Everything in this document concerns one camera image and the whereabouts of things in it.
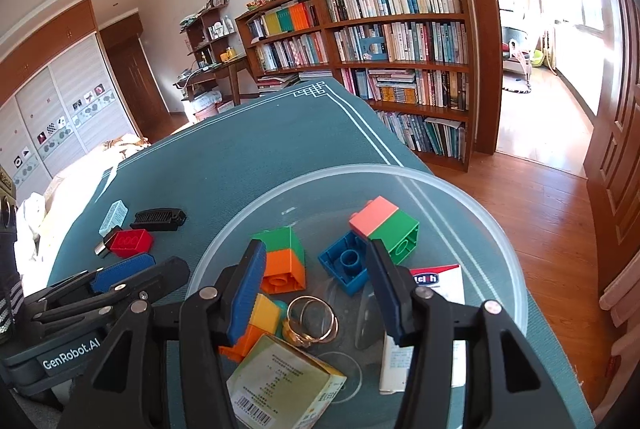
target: screw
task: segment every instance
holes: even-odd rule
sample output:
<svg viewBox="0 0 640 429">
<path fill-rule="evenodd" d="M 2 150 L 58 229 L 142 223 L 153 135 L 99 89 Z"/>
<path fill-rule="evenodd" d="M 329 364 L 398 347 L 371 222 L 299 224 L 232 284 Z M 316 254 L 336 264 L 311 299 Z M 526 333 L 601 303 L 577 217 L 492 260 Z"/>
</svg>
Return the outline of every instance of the screw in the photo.
<svg viewBox="0 0 640 429">
<path fill-rule="evenodd" d="M 134 314 L 142 314 L 143 311 L 146 310 L 146 307 L 146 301 L 133 301 L 133 303 L 131 303 L 131 311 Z"/>
<path fill-rule="evenodd" d="M 417 286 L 415 288 L 415 295 L 422 299 L 431 299 L 433 297 L 433 290 L 428 286 Z"/>
<path fill-rule="evenodd" d="M 215 299 L 218 296 L 218 289 L 213 286 L 206 286 L 200 292 L 198 292 L 200 297 L 203 299 Z"/>
<path fill-rule="evenodd" d="M 497 315 L 502 311 L 502 306 L 498 301 L 487 301 L 484 303 L 484 309 L 487 310 L 490 314 Z"/>
</svg>

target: green tablecloth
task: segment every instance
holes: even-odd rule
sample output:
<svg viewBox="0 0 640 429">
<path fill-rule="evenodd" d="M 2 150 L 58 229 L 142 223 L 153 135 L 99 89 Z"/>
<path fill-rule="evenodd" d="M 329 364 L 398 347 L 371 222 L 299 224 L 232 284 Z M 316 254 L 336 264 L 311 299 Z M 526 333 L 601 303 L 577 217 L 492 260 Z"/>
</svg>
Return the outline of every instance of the green tablecloth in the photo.
<svg viewBox="0 0 640 429">
<path fill-rule="evenodd" d="M 168 137 L 105 174 L 75 221 L 54 263 L 50 282 L 82 269 L 116 263 L 97 259 L 98 228 L 110 205 L 136 211 L 180 207 L 188 219 L 178 232 L 155 232 L 156 260 L 176 255 L 193 271 L 213 238 L 242 208 L 297 176 L 347 164 L 404 165 L 428 172 L 378 120 L 370 107 L 334 79 L 312 80 Z M 184 298 L 186 288 L 167 300 Z M 545 364 L 578 429 L 594 427 L 574 373 L 548 323 L 529 296 L 527 339 Z M 168 362 L 172 427 L 182 429 L 175 348 Z M 399 405 L 399 395 L 394 402 Z M 330 417 L 332 407 L 325 417 Z"/>
</svg>

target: sliding wardrobe door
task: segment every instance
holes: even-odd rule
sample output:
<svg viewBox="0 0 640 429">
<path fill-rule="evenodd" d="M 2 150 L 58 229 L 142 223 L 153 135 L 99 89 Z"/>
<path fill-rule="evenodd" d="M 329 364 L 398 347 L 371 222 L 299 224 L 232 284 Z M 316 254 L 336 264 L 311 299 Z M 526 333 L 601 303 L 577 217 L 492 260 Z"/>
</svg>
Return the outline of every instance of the sliding wardrobe door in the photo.
<svg viewBox="0 0 640 429">
<path fill-rule="evenodd" d="M 85 148 L 133 133 L 94 34 L 50 64 L 60 98 Z"/>
<path fill-rule="evenodd" d="M 51 181 L 36 155 L 14 98 L 0 108 L 0 165 L 15 183 L 18 203 L 31 193 L 43 194 Z"/>
<path fill-rule="evenodd" d="M 49 68 L 37 73 L 15 95 L 31 141 L 50 175 L 84 156 L 69 117 L 60 104 Z"/>
</svg>

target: black comb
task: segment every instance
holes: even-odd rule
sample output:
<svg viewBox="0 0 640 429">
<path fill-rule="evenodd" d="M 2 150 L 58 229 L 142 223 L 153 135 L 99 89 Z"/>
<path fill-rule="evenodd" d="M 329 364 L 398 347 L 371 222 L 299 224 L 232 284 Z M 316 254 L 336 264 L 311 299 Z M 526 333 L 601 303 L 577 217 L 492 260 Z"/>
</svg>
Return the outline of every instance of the black comb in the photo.
<svg viewBox="0 0 640 429">
<path fill-rule="evenodd" d="M 181 209 L 147 209 L 136 213 L 136 219 L 130 224 L 132 229 L 146 229 L 147 231 L 177 231 L 187 215 Z"/>
</svg>

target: blue logo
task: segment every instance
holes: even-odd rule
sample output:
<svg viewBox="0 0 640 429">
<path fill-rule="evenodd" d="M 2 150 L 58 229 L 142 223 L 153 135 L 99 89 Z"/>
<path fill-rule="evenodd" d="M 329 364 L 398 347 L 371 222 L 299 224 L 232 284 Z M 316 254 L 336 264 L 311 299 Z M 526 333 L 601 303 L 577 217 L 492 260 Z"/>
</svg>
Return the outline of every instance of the blue logo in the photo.
<svg viewBox="0 0 640 429">
<path fill-rule="evenodd" d="M 414 275 L 414 279 L 416 284 L 428 286 L 436 284 L 438 281 L 440 281 L 440 276 L 435 272 L 425 272 L 422 274 Z"/>
</svg>

